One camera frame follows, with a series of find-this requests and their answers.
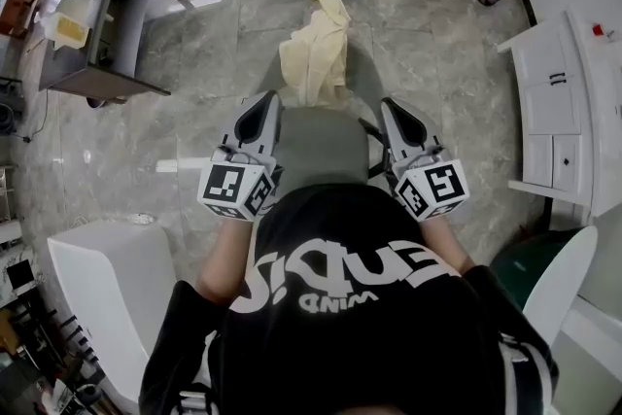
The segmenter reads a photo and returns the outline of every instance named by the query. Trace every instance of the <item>person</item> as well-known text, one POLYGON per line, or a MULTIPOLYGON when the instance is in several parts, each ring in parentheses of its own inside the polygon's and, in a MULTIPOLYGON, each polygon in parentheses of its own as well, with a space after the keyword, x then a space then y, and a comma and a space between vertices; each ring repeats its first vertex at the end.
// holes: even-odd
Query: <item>person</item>
POLYGON ((546 343, 443 217, 417 224, 367 185, 294 190, 223 222, 194 288, 178 282, 141 413, 546 413, 546 343))

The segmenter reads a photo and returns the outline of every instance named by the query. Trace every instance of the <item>gray tile floor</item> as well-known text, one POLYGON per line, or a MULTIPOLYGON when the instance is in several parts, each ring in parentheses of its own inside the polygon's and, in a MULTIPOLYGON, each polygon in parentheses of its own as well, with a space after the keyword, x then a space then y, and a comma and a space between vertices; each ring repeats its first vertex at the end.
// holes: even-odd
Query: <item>gray tile floor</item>
MULTIPOLYGON (((496 44, 528 28, 520 0, 491 8, 475 0, 344 3, 351 37, 372 54, 386 89, 434 117, 463 161, 471 199, 450 220, 473 257, 489 261, 542 208, 506 186, 520 170, 520 116, 513 68, 496 44)), ((15 141, 12 154, 24 237, 39 254, 52 304, 62 305, 46 239, 84 220, 153 215, 178 276, 194 279, 218 223, 195 201, 197 172, 157 173, 156 162, 209 155, 219 123, 309 12, 307 0, 223 0, 149 22, 137 76, 170 97, 143 94, 93 111, 83 98, 50 92, 43 131, 29 145, 15 141)), ((28 102, 22 133, 45 113, 41 54, 37 48, 20 63, 28 102)))

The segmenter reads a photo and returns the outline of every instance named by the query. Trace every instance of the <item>yellow cloth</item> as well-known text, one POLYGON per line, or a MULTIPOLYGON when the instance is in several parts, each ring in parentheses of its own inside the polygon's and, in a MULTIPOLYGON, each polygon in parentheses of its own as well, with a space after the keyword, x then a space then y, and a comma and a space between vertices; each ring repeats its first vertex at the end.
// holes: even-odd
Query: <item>yellow cloth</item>
POLYGON ((334 88, 345 86, 350 17, 341 0, 318 0, 311 22, 279 47, 281 71, 300 106, 336 100, 334 88))

